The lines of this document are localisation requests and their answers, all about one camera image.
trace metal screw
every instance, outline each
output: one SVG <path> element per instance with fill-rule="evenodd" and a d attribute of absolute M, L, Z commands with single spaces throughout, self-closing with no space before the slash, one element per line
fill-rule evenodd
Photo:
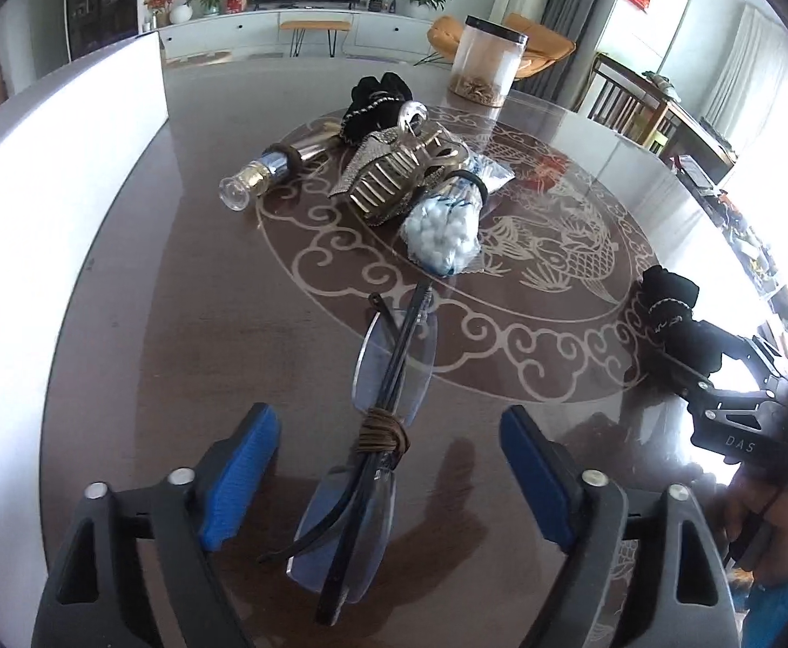
<path fill-rule="evenodd" d="M 610 482 L 610 478 L 600 470 L 584 470 L 582 477 L 583 482 L 591 484 L 592 487 L 606 487 Z"/>
<path fill-rule="evenodd" d="M 89 500 L 98 500 L 100 497 L 105 497 L 106 492 L 109 491 L 109 486 L 104 482 L 92 482 L 84 490 L 84 496 Z"/>
<path fill-rule="evenodd" d="M 669 496 L 679 502 L 686 502 L 688 501 L 688 497 L 691 496 L 691 493 L 684 484 L 671 484 L 669 486 Z"/>
<path fill-rule="evenodd" d="M 170 484 L 189 484 L 196 478 L 196 471 L 192 467 L 179 467 L 169 473 Z"/>

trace orange chair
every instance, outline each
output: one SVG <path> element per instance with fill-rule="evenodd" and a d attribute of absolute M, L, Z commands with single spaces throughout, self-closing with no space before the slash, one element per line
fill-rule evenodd
<path fill-rule="evenodd" d="M 569 41 L 552 29 L 536 24 L 519 14 L 509 14 L 502 24 L 529 37 L 529 41 L 526 42 L 526 52 L 522 54 L 520 70 L 516 72 L 517 80 L 535 75 L 535 73 L 551 67 L 562 58 L 570 56 L 577 47 L 574 41 Z M 436 51 L 438 56 L 436 60 L 444 58 L 453 61 L 457 55 L 457 47 L 460 46 L 463 28 L 461 22 L 447 14 L 433 22 L 430 30 L 427 31 L 427 40 Z M 420 62 L 428 63 L 430 61 L 424 59 Z"/>

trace black velvet scrunchie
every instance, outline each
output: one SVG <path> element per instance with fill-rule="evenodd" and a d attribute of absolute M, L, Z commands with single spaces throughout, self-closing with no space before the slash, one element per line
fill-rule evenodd
<path fill-rule="evenodd" d="M 647 321 L 664 350 L 704 376 L 721 367 L 723 351 L 715 328 L 691 317 L 699 287 L 686 277 L 653 265 L 643 273 Z"/>
<path fill-rule="evenodd" d="M 340 138 L 348 146 L 360 146 L 370 132 L 395 127 L 402 103 L 411 100 L 412 90 L 396 73 L 385 73 L 381 82 L 362 77 L 352 88 L 352 105 L 343 117 Z"/>

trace tv stand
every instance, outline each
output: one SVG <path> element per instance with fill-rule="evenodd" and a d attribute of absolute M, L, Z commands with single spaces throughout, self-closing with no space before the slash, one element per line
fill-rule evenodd
<path fill-rule="evenodd" d="M 340 8 L 268 9 L 253 2 L 253 11 L 220 17 L 191 19 L 185 24 L 165 26 L 158 31 L 166 48 L 166 59 L 175 60 L 229 51 L 237 59 L 295 53 L 294 29 L 306 29 L 300 56 L 330 56 L 332 49 L 348 56 L 384 58 L 414 63 L 430 53 L 427 30 L 430 22 L 386 12 Z M 325 25 L 310 25 L 323 22 Z M 288 23 L 283 29 L 281 24 Z M 339 29 L 334 45 L 333 31 Z M 330 45 L 328 30 L 331 31 Z"/>

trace hand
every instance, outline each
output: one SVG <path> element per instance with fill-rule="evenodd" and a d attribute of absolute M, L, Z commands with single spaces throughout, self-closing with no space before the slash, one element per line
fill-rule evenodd
<path fill-rule="evenodd" d="M 751 512 L 760 513 L 772 500 L 777 487 L 754 480 L 742 471 L 733 477 L 726 491 L 724 524 L 730 541 L 738 538 L 745 518 Z M 788 491 L 783 491 L 765 513 L 765 520 L 773 527 L 769 547 L 753 570 L 754 580 L 763 586 L 788 582 Z"/>

